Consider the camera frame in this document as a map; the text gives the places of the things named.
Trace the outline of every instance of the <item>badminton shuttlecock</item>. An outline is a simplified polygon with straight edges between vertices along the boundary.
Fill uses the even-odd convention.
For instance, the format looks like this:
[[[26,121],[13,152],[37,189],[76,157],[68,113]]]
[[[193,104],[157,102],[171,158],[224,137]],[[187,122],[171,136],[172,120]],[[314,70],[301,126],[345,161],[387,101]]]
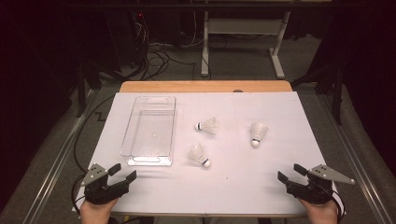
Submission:
[[[213,135],[216,134],[217,128],[218,122],[216,121],[216,118],[211,118],[205,122],[199,122],[195,124],[195,130],[204,131]]]
[[[251,145],[257,147],[267,131],[268,127],[265,124],[254,122],[251,125]]]
[[[209,167],[210,166],[210,160],[206,157],[204,150],[202,149],[201,144],[195,145],[192,147],[187,154],[189,159],[198,161],[201,163],[204,167]]]

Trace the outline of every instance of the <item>transparent plastic tray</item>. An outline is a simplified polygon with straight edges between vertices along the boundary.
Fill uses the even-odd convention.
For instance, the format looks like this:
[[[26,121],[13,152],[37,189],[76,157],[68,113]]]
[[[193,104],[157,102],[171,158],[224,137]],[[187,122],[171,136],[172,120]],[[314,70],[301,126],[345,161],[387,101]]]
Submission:
[[[121,156],[129,165],[171,165],[176,98],[136,97]]]

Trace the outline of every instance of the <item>white table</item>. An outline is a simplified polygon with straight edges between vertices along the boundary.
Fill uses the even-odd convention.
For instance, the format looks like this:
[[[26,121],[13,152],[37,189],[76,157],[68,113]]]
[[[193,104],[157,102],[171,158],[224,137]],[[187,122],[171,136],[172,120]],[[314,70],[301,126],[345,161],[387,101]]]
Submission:
[[[173,164],[128,166],[120,156],[136,96],[177,98]],[[219,133],[198,133],[194,123],[216,117]],[[259,147],[250,145],[251,123],[263,120],[269,131]],[[187,158],[201,143],[209,168]],[[302,217],[304,208],[277,180],[277,171],[306,185],[292,170],[324,163],[296,92],[120,92],[116,95],[92,161],[105,168],[121,163],[109,178],[119,182],[133,170],[137,179],[113,212],[137,216]]]

